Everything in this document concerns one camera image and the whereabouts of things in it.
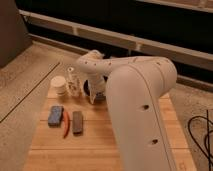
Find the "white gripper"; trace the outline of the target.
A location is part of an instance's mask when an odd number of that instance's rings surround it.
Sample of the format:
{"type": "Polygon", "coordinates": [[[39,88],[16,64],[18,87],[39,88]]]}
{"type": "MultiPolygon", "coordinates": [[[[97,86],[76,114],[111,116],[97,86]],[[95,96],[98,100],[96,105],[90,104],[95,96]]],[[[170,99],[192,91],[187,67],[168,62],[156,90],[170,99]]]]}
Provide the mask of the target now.
{"type": "Polygon", "coordinates": [[[90,78],[89,82],[89,91],[90,91],[90,103],[94,104],[96,95],[98,93],[103,93],[105,91],[105,80],[103,77],[99,78],[90,78]]]}

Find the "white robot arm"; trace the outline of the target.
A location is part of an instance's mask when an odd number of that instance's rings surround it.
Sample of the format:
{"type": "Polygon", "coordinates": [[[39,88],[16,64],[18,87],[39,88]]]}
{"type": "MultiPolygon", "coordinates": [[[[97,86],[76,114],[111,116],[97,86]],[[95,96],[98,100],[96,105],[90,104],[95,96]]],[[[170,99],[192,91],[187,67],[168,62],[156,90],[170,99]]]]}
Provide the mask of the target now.
{"type": "Polygon", "coordinates": [[[171,60],[157,56],[104,59],[92,50],[76,65],[90,87],[106,76],[106,101],[124,171],[176,171],[159,98],[177,80],[171,60]]]}

